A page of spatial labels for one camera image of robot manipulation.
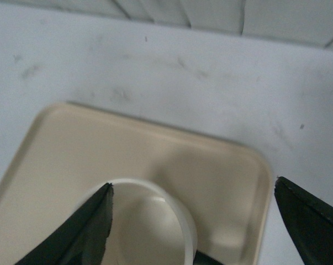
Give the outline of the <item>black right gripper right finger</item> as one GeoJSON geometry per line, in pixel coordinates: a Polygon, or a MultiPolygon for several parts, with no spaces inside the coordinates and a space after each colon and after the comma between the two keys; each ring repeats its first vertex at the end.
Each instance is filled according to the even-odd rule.
{"type": "Polygon", "coordinates": [[[333,264],[333,207],[285,177],[274,196],[304,264],[333,264]]]}

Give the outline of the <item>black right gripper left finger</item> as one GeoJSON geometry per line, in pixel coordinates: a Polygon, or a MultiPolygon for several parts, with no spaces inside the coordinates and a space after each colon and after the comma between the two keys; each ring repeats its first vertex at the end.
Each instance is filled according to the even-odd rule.
{"type": "Polygon", "coordinates": [[[17,264],[101,264],[113,221],[113,185],[105,183],[17,264]]]}

